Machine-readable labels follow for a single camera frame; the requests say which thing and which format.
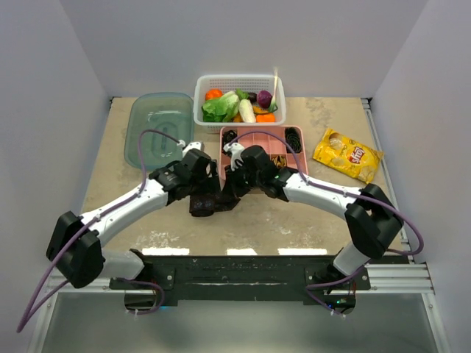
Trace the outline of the dark patterned necktie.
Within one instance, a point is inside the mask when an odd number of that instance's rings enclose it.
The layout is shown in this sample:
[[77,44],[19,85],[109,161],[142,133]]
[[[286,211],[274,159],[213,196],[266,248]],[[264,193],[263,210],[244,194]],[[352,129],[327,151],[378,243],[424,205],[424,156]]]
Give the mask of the dark patterned necktie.
[[208,217],[232,210],[240,198],[231,190],[221,189],[218,167],[212,160],[206,178],[190,192],[189,213],[193,217]]

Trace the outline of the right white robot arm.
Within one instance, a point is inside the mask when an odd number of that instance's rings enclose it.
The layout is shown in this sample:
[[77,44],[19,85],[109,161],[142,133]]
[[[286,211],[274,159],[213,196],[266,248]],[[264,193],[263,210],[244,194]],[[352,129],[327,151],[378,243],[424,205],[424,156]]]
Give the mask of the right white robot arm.
[[258,188],[272,199],[306,204],[346,221],[351,242],[327,270],[328,281],[335,288],[346,288],[360,266],[382,258],[403,227],[377,185],[342,187],[306,176],[295,168],[277,168],[259,145],[228,143],[223,151],[230,157],[225,167],[226,192],[240,198]]

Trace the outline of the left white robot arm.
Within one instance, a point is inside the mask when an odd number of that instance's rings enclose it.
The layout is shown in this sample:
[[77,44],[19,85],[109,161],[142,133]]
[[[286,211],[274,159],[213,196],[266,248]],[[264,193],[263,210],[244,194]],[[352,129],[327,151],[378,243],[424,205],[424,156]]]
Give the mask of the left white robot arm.
[[152,270],[135,251],[106,252],[118,233],[145,215],[199,191],[218,190],[217,163],[198,149],[187,151],[144,177],[135,189],[96,210],[75,215],[68,211],[57,220],[46,250],[47,258],[74,288],[98,278],[124,278],[135,288],[152,281]]

